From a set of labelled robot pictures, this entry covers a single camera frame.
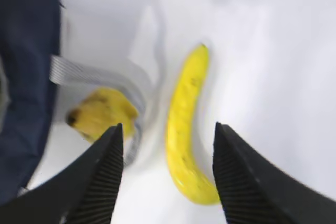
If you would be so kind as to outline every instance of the navy cloth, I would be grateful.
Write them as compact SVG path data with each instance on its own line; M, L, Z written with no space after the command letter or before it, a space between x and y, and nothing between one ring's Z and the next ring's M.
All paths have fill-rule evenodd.
M0 133L0 205L16 197L47 142L56 85L51 54L59 53L59 0L0 0L0 56L10 103Z

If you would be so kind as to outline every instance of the yellow banana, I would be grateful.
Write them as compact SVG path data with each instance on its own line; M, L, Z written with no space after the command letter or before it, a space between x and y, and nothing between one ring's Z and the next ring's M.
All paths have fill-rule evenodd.
M217 188L197 167L192 149L193 117L208 65L205 45L195 48L185 61L171 101L165 140L166 159L175 185L189 200L202 205L219 202Z
M134 133L137 117L138 111L120 91L101 87L68 113L67 123L93 143L118 123L122 123L126 139Z

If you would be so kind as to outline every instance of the banana peel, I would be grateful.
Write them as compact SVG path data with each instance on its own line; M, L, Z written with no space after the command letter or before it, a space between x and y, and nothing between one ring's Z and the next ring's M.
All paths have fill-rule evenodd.
M134 134L138 111L118 90L100 87L73 108L67 123L94 143L111 126L122 123L124 139Z

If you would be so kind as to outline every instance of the white surface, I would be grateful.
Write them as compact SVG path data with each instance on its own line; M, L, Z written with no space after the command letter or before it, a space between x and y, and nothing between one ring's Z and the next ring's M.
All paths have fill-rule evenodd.
M214 53L198 122L207 174L214 125L220 121L285 172L336 199L336 0L64 2L111 20L119 41L111 54L146 55L154 50L153 38L164 42L168 78L159 119L144 136L139 160L124 172L113 224L225 223L220 206L194 205L177 191L164 160L174 82L183 58L203 38L212 42ZM85 61L107 67L109 60L98 54ZM67 96L61 93L60 99ZM87 147L67 126L56 125L32 186Z

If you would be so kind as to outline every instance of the ribbed rubber pad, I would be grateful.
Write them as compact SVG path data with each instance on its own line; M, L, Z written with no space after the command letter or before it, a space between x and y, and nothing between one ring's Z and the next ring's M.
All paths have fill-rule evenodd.
M291 223L264 197L221 125L215 133L213 171L228 224Z
M122 171L122 136L106 150L79 206L67 217L67 224L109 224L116 203Z

